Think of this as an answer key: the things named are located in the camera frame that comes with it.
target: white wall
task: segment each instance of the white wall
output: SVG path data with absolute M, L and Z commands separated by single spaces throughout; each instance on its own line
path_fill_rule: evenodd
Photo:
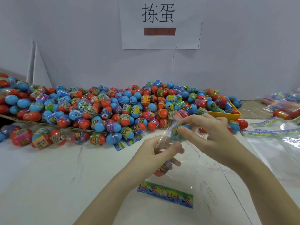
M 15 0 L 0 0 L 0 71 L 26 80 L 32 35 Z
M 300 0 L 208 0 L 200 50 L 122 50 L 118 0 L 18 0 L 53 86 L 161 79 L 241 99 L 300 85 Z

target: brown-red bar on sign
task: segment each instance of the brown-red bar on sign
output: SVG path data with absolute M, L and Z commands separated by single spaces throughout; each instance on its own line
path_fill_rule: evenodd
M 152 27 L 152 28 L 144 28 L 144 35 L 175 35 L 176 28 L 174 27 Z

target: white paper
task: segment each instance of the white paper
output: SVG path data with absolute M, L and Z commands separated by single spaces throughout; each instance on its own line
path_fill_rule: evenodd
M 204 5 L 205 0 L 119 0 L 123 49 L 199 49 Z M 145 36 L 144 28 L 176 31 Z

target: yellow plastic tray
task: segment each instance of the yellow plastic tray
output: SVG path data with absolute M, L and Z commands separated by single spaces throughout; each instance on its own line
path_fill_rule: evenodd
M 236 109 L 236 107 L 232 104 L 232 102 L 229 101 L 229 103 L 231 104 L 233 109 L 238 111 L 238 109 Z M 225 117 L 225 118 L 227 118 L 228 121 L 238 120 L 241 117 L 241 113 L 239 111 L 238 111 L 238 114 L 228 114 L 228 113 L 213 112 L 213 111 L 208 111 L 208 113 L 213 117 Z

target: person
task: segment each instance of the person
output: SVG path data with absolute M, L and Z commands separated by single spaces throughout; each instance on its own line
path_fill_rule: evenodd
M 226 118 L 209 114 L 191 115 L 179 124 L 204 128 L 207 140 L 185 127 L 178 132 L 200 151 L 235 171 L 247 186 L 257 214 L 263 225 L 299 225 L 300 210 L 264 163 L 248 151 L 227 129 Z M 167 140 L 166 150 L 156 148 L 161 136 L 146 139 L 130 162 L 103 188 L 75 225 L 113 224 L 127 194 L 151 176 L 167 160 L 177 166 L 177 153 L 184 153 L 181 143 Z

